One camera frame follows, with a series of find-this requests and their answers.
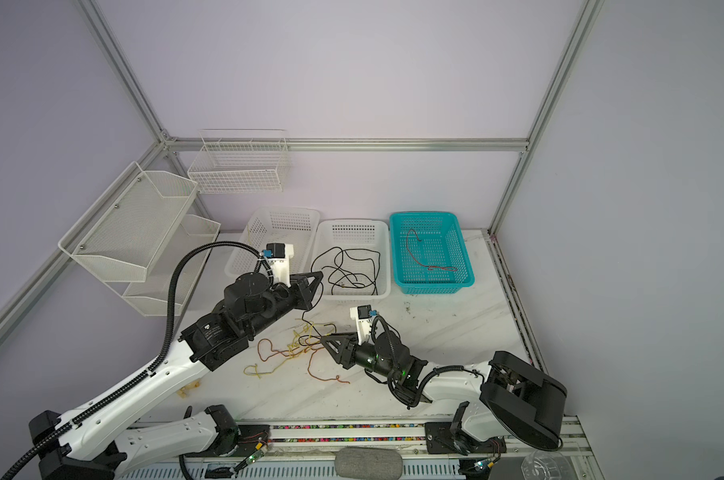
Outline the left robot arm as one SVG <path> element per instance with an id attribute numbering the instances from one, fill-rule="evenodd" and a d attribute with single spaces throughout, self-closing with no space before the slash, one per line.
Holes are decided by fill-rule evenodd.
<path id="1" fill-rule="evenodd" d="M 35 417 L 30 423 L 34 445 L 5 478 L 15 478 L 33 459 L 39 461 L 45 479 L 116 479 L 169 457 L 223 456 L 236 450 L 240 428 L 223 405 L 148 429 L 133 425 L 181 387 L 246 351 L 257 335 L 287 314 L 312 310 L 324 275 L 320 271 L 291 273 L 285 244 L 258 250 L 232 241 L 230 247 L 255 257 L 255 267 L 225 288 L 223 299 L 210 313 L 178 331 L 175 301 L 183 271 L 198 255 L 218 245 L 212 242 L 194 248 L 175 267 L 159 354 L 83 406 Z"/>

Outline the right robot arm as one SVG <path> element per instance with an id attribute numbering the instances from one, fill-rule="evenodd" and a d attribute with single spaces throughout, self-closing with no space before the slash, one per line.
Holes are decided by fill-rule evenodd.
<path id="1" fill-rule="evenodd" d="M 362 368 L 409 409 L 455 401 L 447 439 L 457 453 L 467 455 L 504 435 L 542 451 L 562 446 L 566 387 L 508 351 L 495 352 L 485 364 L 428 369 L 429 362 L 412 355 L 394 333 L 366 341 L 336 333 L 320 343 L 338 365 Z"/>

